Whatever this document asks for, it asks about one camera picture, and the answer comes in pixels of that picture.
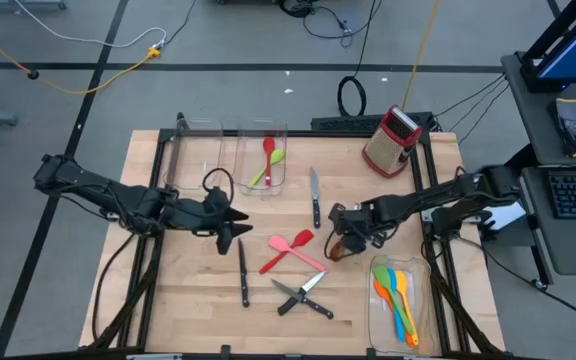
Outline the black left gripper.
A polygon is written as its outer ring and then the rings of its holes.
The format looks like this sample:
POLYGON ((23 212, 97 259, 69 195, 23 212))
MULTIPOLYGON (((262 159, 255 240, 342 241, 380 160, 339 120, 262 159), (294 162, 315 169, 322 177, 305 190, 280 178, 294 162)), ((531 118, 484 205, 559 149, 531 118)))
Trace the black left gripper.
MULTIPOLYGON (((226 222, 248 220, 249 216, 230 207, 228 195, 220 188, 210 188, 203 201, 181 198, 167 201, 167 226, 189 231, 220 232, 226 222)), ((233 224, 233 238, 253 229, 252 225, 233 224)))

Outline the pink silicone spatula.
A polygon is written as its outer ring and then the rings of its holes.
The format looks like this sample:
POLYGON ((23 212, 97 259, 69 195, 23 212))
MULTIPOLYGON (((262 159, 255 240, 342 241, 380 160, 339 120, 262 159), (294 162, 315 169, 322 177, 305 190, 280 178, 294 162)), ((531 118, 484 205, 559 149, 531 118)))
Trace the pink silicone spatula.
POLYGON ((298 252, 297 250, 291 248, 290 245, 287 243, 287 241, 278 235, 271 236, 270 239, 268 240, 268 244, 270 247, 274 248, 275 250, 277 250, 279 252, 291 253, 292 255, 298 257, 299 259, 301 259, 302 261, 304 261, 305 263, 309 264, 310 266, 312 266, 313 268, 315 268, 319 271, 323 271, 323 272, 328 271, 328 268, 326 266, 324 266, 321 263, 317 262, 316 260, 298 252))

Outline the red silicone spatula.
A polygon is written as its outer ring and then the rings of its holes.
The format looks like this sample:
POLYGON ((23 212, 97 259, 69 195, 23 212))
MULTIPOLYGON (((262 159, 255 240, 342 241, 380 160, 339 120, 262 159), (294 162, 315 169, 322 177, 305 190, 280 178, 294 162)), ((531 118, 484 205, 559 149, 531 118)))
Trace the red silicone spatula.
MULTIPOLYGON (((308 230, 308 229, 304 229, 301 232, 299 232, 292 244, 290 245, 291 248, 296 248, 296 247, 301 247, 306 245, 310 240, 312 240, 314 238, 314 234, 308 230)), ((271 259, 269 262, 267 262, 260 270, 259 270, 259 274, 265 274, 267 273, 270 269, 272 269, 285 255, 287 254, 286 251, 282 251, 280 252, 277 256, 275 256, 273 259, 271 259)))

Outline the slim black paring knife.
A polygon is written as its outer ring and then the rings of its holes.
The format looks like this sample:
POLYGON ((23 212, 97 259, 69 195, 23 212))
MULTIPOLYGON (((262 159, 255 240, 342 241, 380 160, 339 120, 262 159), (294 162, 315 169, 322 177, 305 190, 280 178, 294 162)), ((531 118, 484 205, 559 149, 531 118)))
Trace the slim black paring knife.
POLYGON ((239 258, 239 269, 240 269, 240 289, 242 297, 242 306, 248 308, 250 306, 249 296, 248 296, 248 283, 247 283, 247 266, 245 261, 245 251, 243 242, 238 239, 238 258, 239 258))

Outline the large black-handled knife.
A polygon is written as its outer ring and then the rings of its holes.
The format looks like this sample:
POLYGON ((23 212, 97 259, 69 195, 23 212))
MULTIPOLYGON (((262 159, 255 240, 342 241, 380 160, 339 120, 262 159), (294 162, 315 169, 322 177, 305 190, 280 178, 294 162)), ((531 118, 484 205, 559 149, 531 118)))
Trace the large black-handled knife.
POLYGON ((316 229, 321 226, 321 214, 319 206, 319 181, 318 175, 313 167, 310 168, 310 186, 313 207, 313 224, 316 229))

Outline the orange silicone spatula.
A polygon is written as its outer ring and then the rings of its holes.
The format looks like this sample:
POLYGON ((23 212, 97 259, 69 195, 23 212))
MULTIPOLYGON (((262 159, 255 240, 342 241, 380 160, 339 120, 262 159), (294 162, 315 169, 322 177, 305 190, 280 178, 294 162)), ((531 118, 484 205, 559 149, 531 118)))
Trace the orange silicone spatula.
MULTIPOLYGON (((390 297, 389 292, 387 291, 387 289, 377 280, 373 281, 373 286, 377 292, 377 294, 386 301, 386 303, 388 304, 391 312, 393 313, 393 317, 394 317, 394 307, 393 307, 393 302, 392 302, 392 298, 390 297)), ((407 343, 407 332, 405 330, 405 340, 406 340, 406 344, 409 345, 407 343)))

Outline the yellow silicone spatula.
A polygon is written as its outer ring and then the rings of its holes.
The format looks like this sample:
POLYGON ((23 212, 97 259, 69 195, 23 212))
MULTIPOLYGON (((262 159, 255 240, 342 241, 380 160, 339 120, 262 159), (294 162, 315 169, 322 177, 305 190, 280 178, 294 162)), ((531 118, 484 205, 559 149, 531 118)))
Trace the yellow silicone spatula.
POLYGON ((408 332, 407 334, 407 343, 412 346, 412 347, 417 347, 419 345, 419 339, 418 339, 418 335, 416 332, 416 326, 414 323, 414 318, 412 316, 412 313, 410 311, 410 307, 409 307, 409 303, 408 303, 408 298, 407 298, 407 279, 406 276, 404 275, 404 273, 402 271, 397 270, 395 272, 395 276, 396 276, 396 289, 399 292, 399 294, 401 295, 402 301, 403 301, 403 306, 404 306, 404 311, 406 313, 407 319, 410 322, 411 325, 411 329, 412 331, 408 332))

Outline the light green silicone spoon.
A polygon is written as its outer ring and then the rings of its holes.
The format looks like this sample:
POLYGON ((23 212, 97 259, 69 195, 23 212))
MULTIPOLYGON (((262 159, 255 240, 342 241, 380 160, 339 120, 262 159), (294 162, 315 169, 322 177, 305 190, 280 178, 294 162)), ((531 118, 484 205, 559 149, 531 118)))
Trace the light green silicone spoon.
POLYGON ((270 168, 272 165, 279 163, 283 160, 285 152, 283 149, 275 149, 271 152, 265 167, 255 175, 248 183, 248 187, 254 187, 262 177, 266 178, 270 175, 270 168))

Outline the red silicone spoon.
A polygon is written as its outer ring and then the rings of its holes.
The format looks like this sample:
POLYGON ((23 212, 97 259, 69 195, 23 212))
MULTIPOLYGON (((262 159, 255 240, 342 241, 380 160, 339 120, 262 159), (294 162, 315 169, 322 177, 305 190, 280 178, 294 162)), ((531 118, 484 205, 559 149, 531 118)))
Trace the red silicone spoon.
POLYGON ((275 150, 275 141, 273 137, 265 137, 263 140, 263 149, 266 155, 266 166, 264 169, 264 181, 266 186, 271 185, 271 161, 272 153, 275 150))

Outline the dark blade black-handled knife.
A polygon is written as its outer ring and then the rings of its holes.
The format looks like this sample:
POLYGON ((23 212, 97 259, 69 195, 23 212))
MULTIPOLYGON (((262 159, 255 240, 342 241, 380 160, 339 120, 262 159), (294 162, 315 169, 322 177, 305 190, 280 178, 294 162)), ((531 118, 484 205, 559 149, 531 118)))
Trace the dark blade black-handled knife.
POLYGON ((309 306, 306 302, 298 303, 298 304, 305 304, 305 305, 307 305, 309 308, 311 308, 311 309, 313 309, 314 311, 316 311, 316 312, 324 315, 324 316, 325 316, 327 319, 329 319, 329 320, 332 320, 332 319, 334 318, 334 313, 333 313, 332 311, 328 310, 327 308, 323 307, 322 305, 320 305, 320 304, 318 304, 318 303, 316 303, 316 302, 314 302, 314 301, 312 301, 312 302, 313 302, 313 304, 312 304, 311 306, 309 306))

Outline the clear plastic bin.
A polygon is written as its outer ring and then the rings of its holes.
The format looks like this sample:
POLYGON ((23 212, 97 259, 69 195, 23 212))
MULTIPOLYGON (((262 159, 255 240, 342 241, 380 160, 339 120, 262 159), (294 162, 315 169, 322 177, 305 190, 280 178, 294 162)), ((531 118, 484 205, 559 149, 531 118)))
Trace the clear plastic bin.
POLYGON ((208 173, 221 164, 223 125, 210 118, 186 119, 178 114, 166 184, 179 191, 200 190, 219 179, 208 173))
POLYGON ((426 356, 439 351, 439 341, 432 320, 432 296, 429 289, 429 267, 419 258, 389 258, 385 255, 373 257, 369 271, 368 333, 373 348, 382 354, 409 354, 426 356), (376 280, 372 269, 376 266, 402 271, 407 279, 407 298, 414 318, 419 345, 412 347, 400 343, 395 333, 393 313, 388 304, 376 292, 376 280))
POLYGON ((253 119, 242 122, 238 129, 234 180, 240 192, 248 196, 277 196, 281 193, 286 177, 287 125, 275 119, 253 119), (283 149, 282 161, 271 166, 271 185, 264 177, 252 188, 249 181, 266 165, 263 149, 265 137, 273 137, 275 149, 283 149))

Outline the blue silicone spatula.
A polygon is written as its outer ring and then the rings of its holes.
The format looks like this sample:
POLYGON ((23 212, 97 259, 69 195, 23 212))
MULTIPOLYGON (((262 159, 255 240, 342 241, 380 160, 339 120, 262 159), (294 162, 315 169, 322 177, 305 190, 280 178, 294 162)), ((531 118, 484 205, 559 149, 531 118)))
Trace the blue silicone spatula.
POLYGON ((390 278, 390 290, 391 290, 391 298, 394 307, 394 321, 395 321, 395 328, 396 328, 396 335, 397 339, 400 343, 405 343, 405 328, 403 325, 402 317, 399 313, 399 307, 397 306, 397 291, 396 291, 396 276, 395 271, 392 268, 388 268, 387 272, 390 278))

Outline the red metal box grater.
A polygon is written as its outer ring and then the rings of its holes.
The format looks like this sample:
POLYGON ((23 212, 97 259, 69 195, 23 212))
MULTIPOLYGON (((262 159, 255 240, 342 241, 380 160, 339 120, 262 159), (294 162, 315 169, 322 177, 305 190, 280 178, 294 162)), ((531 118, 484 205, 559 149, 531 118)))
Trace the red metal box grater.
POLYGON ((395 177, 406 167, 422 131, 423 128, 399 106, 393 105, 363 147, 363 159, 382 177, 395 177))

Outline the white paper sheet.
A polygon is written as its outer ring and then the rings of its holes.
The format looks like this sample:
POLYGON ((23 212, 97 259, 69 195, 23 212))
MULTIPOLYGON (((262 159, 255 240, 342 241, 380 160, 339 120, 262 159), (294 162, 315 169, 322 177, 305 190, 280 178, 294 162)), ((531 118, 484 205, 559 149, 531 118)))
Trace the white paper sheet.
POLYGON ((526 214, 524 208, 518 201, 511 205, 488 207, 487 211, 491 213, 491 217, 488 218, 484 224, 495 231, 501 230, 526 214))

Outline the silver blade black-handled knife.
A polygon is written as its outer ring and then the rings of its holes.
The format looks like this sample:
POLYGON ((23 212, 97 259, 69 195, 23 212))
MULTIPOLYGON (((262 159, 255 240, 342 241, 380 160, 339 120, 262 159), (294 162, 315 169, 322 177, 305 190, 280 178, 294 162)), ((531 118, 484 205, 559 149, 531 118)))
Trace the silver blade black-handled knife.
POLYGON ((285 286, 284 284, 273 280, 273 283, 282 291, 290 295, 290 298, 281 305, 277 311, 280 316, 285 315, 289 310, 291 310, 296 304, 306 302, 309 306, 313 304, 312 301, 307 300, 305 295, 324 277, 325 272, 320 272, 319 274, 312 277, 309 281, 304 283, 297 292, 294 292, 292 288, 285 286))

